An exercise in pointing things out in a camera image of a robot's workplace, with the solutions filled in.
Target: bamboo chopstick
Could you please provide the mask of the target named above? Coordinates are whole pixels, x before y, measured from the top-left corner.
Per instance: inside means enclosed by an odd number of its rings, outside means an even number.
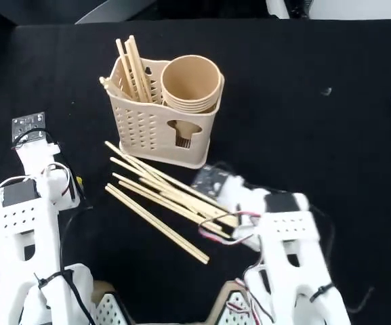
[[[108,141],[105,141],[105,144],[113,151],[115,152],[120,152],[119,154],[123,157],[125,154],[121,152],[120,149],[118,149],[116,146],[114,146],[113,144],[111,144],[110,142]],[[151,167],[149,164],[146,164],[145,162],[137,159],[136,157],[134,156],[130,156],[132,160],[136,161],[141,167],[145,168],[147,171],[151,172],[151,173],[155,173],[157,174],[158,176],[162,177],[164,180],[166,181],[169,181],[170,183],[173,183],[174,185],[177,185],[178,187],[180,188],[183,188],[184,190],[186,190],[187,192],[190,192],[191,194],[194,194],[195,196],[198,196],[200,199],[216,206],[217,208],[223,210],[224,212],[227,212],[227,209],[224,208],[224,207],[221,207],[214,199],[194,190],[193,188],[191,188],[190,186],[187,186],[186,184],[183,184],[181,181],[178,181],[174,178],[172,178],[171,176],[161,172],[160,170],[154,168],[154,167]]]
[[[119,181],[119,185],[123,186],[124,188],[127,188],[128,190],[131,190],[132,192],[135,192],[193,222],[195,222],[196,224],[200,224],[202,221],[205,221],[204,218],[200,217],[199,215],[195,215],[193,213],[191,213],[190,211],[187,211],[185,210],[184,208],[178,206],[177,204],[174,204],[174,202],[172,201],[169,201],[168,199],[166,198],[162,198],[161,196],[158,196],[159,198],[155,197],[155,196],[152,196],[150,195],[149,193],[147,192],[144,192],[142,190],[139,190],[137,189],[135,186],[132,186],[132,185],[129,185],[128,183],[125,183],[124,181]],[[222,232],[221,230],[218,229],[221,228],[219,225],[217,225],[216,223],[212,223],[212,222],[206,222],[204,223],[203,225],[204,227],[206,227],[208,230],[210,230],[211,232],[214,232],[215,234],[218,234],[224,238],[230,238],[230,235],[226,234],[225,232]]]
[[[120,61],[123,65],[123,70],[125,72],[127,84],[129,85],[130,96],[131,96],[132,100],[137,100],[136,95],[135,95],[135,89],[133,88],[132,78],[130,76],[129,66],[127,65],[126,55],[125,55],[125,51],[123,49],[123,44],[121,44],[120,39],[116,39],[115,43],[117,44],[117,49],[118,49],[119,55],[120,55]]]
[[[127,95],[124,91],[118,88],[117,85],[115,85],[109,77],[108,78],[100,77],[99,81],[102,84],[103,88],[105,88],[105,90],[108,90],[114,96],[122,97],[125,98],[126,100],[131,100],[129,95]]]
[[[191,219],[193,222],[200,224],[201,222],[205,221],[205,218],[196,215],[195,213],[191,213],[189,210],[186,210],[184,207],[181,207],[180,205],[174,203],[173,201],[164,198],[163,196],[160,196],[159,194],[153,192],[152,190],[149,190],[148,188],[145,188],[144,186],[124,177],[117,173],[112,173],[112,176],[116,177],[120,180],[119,184],[129,188],[135,193],[138,193],[139,195],[145,196],[146,198],[149,198],[152,201],[155,201],[158,204],[164,205],[166,204],[167,207],[172,207],[173,211],[177,212],[176,210],[179,210],[180,213],[183,212],[189,216],[189,219]],[[207,227],[215,228],[216,230],[221,230],[222,227],[220,225],[217,225],[215,223],[206,223]]]
[[[138,159],[132,159],[133,157],[128,155],[128,154],[124,154],[122,153],[122,151],[120,149],[118,149],[116,146],[114,146],[112,143],[110,143],[109,141],[105,141],[105,145],[110,148],[113,152],[115,152],[116,154],[118,154],[121,158],[123,158],[124,160],[126,160],[129,164],[132,164],[132,166],[134,166],[136,169],[138,169],[140,172],[143,172],[143,173],[146,173],[147,175],[150,175],[151,177],[154,177],[155,179],[157,179],[158,181],[160,181],[161,183],[166,183],[168,184],[165,180],[163,180],[160,176],[156,175],[155,173],[152,173],[150,171],[147,171],[146,169],[143,169],[143,167],[140,165],[140,163],[142,163],[141,160],[138,160]]]
[[[129,46],[131,47],[131,52],[133,54],[133,59],[138,69],[138,74],[141,76],[141,82],[143,84],[143,89],[147,95],[147,102],[152,102],[152,94],[151,94],[151,85],[150,82],[147,83],[146,73],[144,72],[144,67],[142,66],[140,53],[138,52],[138,47],[136,46],[135,37],[133,35],[129,36]]]
[[[140,102],[147,102],[146,94],[144,92],[144,87],[142,86],[142,82],[140,76],[138,75],[138,69],[136,68],[135,57],[131,48],[131,40],[128,39],[125,42],[127,57],[129,58],[129,63],[132,69],[133,79],[135,81],[136,89],[138,90],[138,96],[140,97]]]
[[[194,196],[191,196],[187,193],[183,193],[171,186],[165,186],[164,184],[161,184],[154,179],[145,179],[141,177],[140,181],[160,191],[162,196],[184,206],[189,204],[195,210],[202,212],[202,214],[208,214],[209,217],[219,217],[220,215],[223,215],[223,217],[220,217],[218,221],[223,223],[224,225],[228,225],[234,228],[239,225],[239,220],[237,219],[237,217],[233,215],[227,215],[226,211],[220,210],[217,207],[206,203],[205,201],[195,198]]]
[[[149,222],[152,226],[157,228],[160,232],[165,234],[169,239],[173,240],[178,246],[183,248],[186,252],[190,253],[193,257],[198,259],[201,263],[207,264],[209,257],[200,251],[197,247],[192,245],[185,238],[181,237],[177,232],[165,225],[161,220],[157,219],[154,215],[149,213],[146,209],[141,207],[138,203],[133,201],[130,197],[122,193],[112,184],[108,183],[105,190],[112,194],[115,198],[120,200],[124,205],[136,212],[140,217]]]

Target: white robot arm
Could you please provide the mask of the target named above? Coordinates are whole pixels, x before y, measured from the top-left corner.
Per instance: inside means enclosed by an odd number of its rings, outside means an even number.
[[[0,184],[0,325],[17,325],[21,316],[25,325],[89,323],[68,283],[58,276],[58,213],[77,207],[80,198],[74,175],[54,160],[59,146],[49,144],[44,131],[29,131],[43,130],[44,118],[39,113],[13,120],[15,149],[26,176]],[[28,248],[34,250],[32,257]],[[90,271],[81,264],[68,269],[84,305],[94,308]]]
[[[300,193],[249,189],[240,176],[209,166],[204,169],[193,187],[238,213],[240,226],[233,238],[250,236],[243,244],[261,254],[259,263],[249,267],[241,281],[253,305],[254,324],[349,325],[320,248],[308,199]]]

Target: white plastic bracket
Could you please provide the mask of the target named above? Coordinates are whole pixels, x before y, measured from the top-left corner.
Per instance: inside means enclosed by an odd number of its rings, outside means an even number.
[[[271,289],[272,317],[276,325],[293,325],[298,295],[312,297],[331,283],[314,218],[310,211],[265,213],[257,226],[264,267]],[[290,264],[287,245],[293,241],[299,266]],[[328,325],[350,324],[343,299],[335,287],[312,303]]]
[[[24,247],[32,242],[35,254],[25,261]],[[47,278],[60,271],[59,248],[58,211],[49,200],[0,207],[0,325],[17,325],[27,293],[37,285],[35,275]],[[69,290],[61,276],[42,288],[54,324],[69,325],[77,317]]]

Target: black fabric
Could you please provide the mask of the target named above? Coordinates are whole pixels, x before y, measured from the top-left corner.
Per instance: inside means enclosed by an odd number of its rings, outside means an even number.
[[[98,77],[112,68],[114,40],[130,34],[145,58],[194,53],[218,64],[226,84],[208,162],[226,161],[250,183],[303,192],[330,214],[333,283],[349,305],[375,287],[353,324],[391,324],[391,21],[127,22],[11,34],[0,51],[0,181],[22,172],[9,149],[11,118],[46,111],[96,206],[72,224],[66,262],[113,283],[137,322],[193,322],[256,255],[208,242],[190,222],[134,196],[211,257],[202,265],[104,193],[110,172],[125,172],[103,144],[118,137]],[[196,173],[152,164],[186,183]]]

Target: beige cup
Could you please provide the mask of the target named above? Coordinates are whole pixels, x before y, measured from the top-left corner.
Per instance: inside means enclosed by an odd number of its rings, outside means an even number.
[[[202,112],[220,95],[221,72],[202,56],[181,56],[172,60],[161,74],[162,96],[167,105],[183,112]]]

